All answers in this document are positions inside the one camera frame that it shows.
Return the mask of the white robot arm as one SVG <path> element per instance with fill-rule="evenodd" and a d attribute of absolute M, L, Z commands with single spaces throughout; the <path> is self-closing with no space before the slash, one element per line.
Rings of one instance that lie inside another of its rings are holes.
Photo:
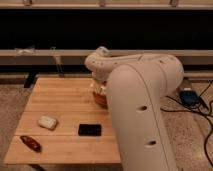
<path fill-rule="evenodd" d="M 85 59 L 98 84 L 106 85 L 124 171 L 178 171 L 160 110 L 160 98 L 174 91 L 184 69 L 171 54 L 112 57 L 100 47 Z"/>

